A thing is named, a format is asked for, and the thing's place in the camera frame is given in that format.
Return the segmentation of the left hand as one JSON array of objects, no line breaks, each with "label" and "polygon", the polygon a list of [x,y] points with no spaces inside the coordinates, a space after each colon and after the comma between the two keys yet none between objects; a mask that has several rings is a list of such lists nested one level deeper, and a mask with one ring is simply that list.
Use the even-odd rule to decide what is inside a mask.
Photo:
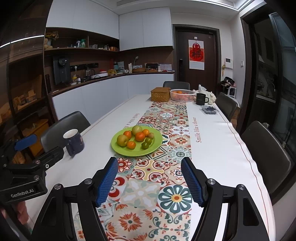
[{"label": "left hand", "polygon": [[22,201],[15,205],[18,220],[22,225],[25,225],[29,220],[29,214],[27,212],[26,202]]}]

